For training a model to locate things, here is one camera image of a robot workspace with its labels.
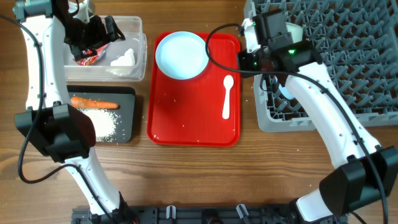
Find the red snack wrapper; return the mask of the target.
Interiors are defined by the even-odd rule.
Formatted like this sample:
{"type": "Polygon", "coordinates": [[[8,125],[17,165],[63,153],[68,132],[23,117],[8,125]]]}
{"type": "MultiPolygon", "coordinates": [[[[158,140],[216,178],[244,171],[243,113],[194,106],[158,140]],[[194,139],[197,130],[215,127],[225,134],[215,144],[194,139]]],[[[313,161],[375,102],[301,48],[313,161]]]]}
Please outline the red snack wrapper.
{"type": "Polygon", "coordinates": [[[75,62],[80,65],[80,66],[89,66],[94,64],[95,62],[97,62],[99,59],[101,59],[102,57],[104,57],[105,53],[106,53],[106,48],[108,47],[109,44],[106,44],[98,49],[96,49],[97,54],[94,56],[90,56],[87,58],[83,58],[80,60],[75,60],[75,62]]]}

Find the light blue bowl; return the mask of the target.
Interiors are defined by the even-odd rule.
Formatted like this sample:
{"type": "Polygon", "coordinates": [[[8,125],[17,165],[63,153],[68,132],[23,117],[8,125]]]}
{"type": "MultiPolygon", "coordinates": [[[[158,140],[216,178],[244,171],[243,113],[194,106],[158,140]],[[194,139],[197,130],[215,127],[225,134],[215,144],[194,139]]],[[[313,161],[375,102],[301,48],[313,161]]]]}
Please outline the light blue bowl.
{"type": "Polygon", "coordinates": [[[295,97],[294,95],[292,95],[285,86],[282,86],[281,84],[279,84],[278,89],[280,91],[280,93],[283,95],[284,98],[288,99],[288,100],[293,100],[295,97]]]}

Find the white plastic spoon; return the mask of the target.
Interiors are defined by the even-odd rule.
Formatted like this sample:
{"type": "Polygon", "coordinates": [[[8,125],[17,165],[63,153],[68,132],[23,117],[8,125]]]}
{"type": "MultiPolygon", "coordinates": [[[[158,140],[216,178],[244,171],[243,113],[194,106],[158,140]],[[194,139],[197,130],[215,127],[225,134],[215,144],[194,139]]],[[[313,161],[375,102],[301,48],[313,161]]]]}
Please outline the white plastic spoon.
{"type": "Polygon", "coordinates": [[[234,85],[234,78],[231,75],[225,76],[223,80],[223,86],[225,89],[224,95],[224,103],[223,103],[223,110],[222,110],[222,118],[228,119],[230,116],[230,94],[231,89],[234,85]]]}

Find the light green bowl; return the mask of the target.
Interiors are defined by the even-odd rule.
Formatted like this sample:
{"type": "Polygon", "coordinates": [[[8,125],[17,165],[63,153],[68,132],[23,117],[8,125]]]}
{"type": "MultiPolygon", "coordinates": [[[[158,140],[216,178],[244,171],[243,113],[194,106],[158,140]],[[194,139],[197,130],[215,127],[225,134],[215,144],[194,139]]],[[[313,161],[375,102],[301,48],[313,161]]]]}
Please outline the light green bowl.
{"type": "Polygon", "coordinates": [[[291,33],[293,43],[302,41],[303,28],[297,24],[286,22],[287,31],[291,33]]]}

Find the white tissue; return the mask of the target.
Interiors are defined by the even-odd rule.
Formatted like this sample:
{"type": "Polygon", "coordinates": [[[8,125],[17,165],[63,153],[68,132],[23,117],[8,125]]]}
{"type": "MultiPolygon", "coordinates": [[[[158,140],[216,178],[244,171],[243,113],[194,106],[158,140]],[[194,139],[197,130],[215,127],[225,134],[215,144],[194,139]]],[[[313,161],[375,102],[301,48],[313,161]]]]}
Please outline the white tissue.
{"type": "Polygon", "coordinates": [[[128,76],[132,72],[132,67],[135,66],[135,64],[134,50],[128,49],[123,56],[111,62],[111,67],[107,68],[106,72],[116,76],[128,76]]]}

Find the orange carrot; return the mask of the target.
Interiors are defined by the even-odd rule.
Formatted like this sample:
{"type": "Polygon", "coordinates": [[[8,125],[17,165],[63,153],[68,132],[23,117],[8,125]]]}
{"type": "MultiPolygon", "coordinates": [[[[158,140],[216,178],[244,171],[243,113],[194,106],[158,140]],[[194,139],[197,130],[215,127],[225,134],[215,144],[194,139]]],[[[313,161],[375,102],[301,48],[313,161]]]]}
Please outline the orange carrot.
{"type": "Polygon", "coordinates": [[[91,100],[91,99],[82,98],[79,96],[71,97],[71,103],[75,108],[83,108],[83,109],[115,110],[115,109],[119,108],[119,105],[117,103],[91,100]]]}

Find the light blue plate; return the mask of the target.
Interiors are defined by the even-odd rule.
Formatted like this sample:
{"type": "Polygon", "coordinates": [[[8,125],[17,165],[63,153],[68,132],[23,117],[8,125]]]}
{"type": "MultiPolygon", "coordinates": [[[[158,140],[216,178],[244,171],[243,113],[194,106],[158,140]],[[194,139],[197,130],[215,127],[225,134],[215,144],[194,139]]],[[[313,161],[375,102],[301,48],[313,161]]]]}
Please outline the light blue plate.
{"type": "Polygon", "coordinates": [[[205,41],[193,32],[167,34],[155,50],[155,62],[160,71],[175,80],[197,77],[208,65],[205,41]]]}

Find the white rice pile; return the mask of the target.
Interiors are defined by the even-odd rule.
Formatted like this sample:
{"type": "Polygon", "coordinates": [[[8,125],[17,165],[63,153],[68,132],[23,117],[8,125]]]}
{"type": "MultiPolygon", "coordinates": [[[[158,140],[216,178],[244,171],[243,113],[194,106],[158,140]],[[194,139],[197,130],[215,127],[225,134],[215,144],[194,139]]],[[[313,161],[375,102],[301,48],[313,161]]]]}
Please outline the white rice pile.
{"type": "Polygon", "coordinates": [[[121,115],[107,109],[79,109],[88,116],[95,128],[96,142],[116,142],[117,129],[122,123],[121,115]]]}

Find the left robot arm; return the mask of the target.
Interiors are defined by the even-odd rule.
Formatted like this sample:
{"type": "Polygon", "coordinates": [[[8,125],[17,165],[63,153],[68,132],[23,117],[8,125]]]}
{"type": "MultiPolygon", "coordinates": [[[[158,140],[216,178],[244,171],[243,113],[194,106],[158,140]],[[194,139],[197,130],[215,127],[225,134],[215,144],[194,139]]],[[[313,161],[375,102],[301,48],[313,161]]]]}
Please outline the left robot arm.
{"type": "Polygon", "coordinates": [[[80,60],[124,34],[113,17],[94,16],[81,3],[74,11],[69,6],[69,1],[15,3],[13,23],[23,30],[29,69],[25,111],[15,116],[15,125],[24,144],[69,171],[89,203],[92,223],[137,223],[98,160],[91,119],[72,105],[63,62],[64,45],[80,60]]]}

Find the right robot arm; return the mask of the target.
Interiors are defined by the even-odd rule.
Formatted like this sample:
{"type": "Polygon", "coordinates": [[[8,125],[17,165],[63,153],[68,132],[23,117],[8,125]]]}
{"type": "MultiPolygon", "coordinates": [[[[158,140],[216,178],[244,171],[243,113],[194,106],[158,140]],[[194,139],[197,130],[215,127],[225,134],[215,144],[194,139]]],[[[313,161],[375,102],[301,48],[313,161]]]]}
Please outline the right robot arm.
{"type": "Polygon", "coordinates": [[[334,167],[294,201],[296,220],[315,223],[385,202],[397,179],[397,149],[382,147],[357,120],[313,44],[295,40],[279,10],[246,18],[239,31],[246,40],[243,76],[275,76],[312,120],[334,167]]]}

